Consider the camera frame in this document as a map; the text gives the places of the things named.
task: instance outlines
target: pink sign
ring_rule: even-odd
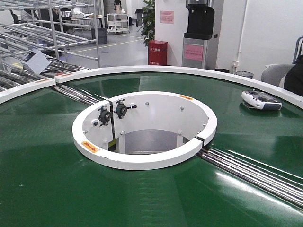
[[[202,61],[203,46],[186,44],[184,52],[185,52],[184,58]]]
[[[161,10],[160,23],[173,24],[174,23],[174,11],[162,11]]]

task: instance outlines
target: black water dispenser top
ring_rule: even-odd
[[[207,6],[207,0],[187,0],[188,26],[185,38],[212,38],[214,28],[214,9]]]

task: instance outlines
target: orange label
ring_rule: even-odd
[[[96,148],[94,145],[92,145],[87,141],[83,141],[81,144],[84,145],[88,150],[90,150],[93,153],[96,153],[98,151],[98,148]]]
[[[72,73],[67,73],[67,74],[63,74],[63,75],[60,75],[60,76],[65,77],[65,76],[69,76],[69,75],[72,75]]]
[[[184,95],[179,95],[179,97],[186,98],[186,99],[188,99],[188,100],[193,100],[193,98],[188,97],[188,96],[184,96]]]
[[[42,80],[36,81],[36,83],[41,83],[41,82],[48,81],[48,80],[49,79],[42,79]]]

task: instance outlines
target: handheld controller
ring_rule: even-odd
[[[241,94],[243,104],[248,108],[259,110],[280,110],[282,103],[269,94],[261,91],[243,91]]]

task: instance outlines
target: yellow warning sticker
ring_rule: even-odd
[[[184,96],[184,95],[179,95],[179,97],[186,98],[186,99],[188,99],[188,100],[193,100],[193,98],[188,97],[188,96]]]
[[[94,145],[92,145],[87,141],[83,141],[81,144],[84,145],[88,150],[90,150],[93,153],[96,153],[98,151],[97,147],[95,147]]]

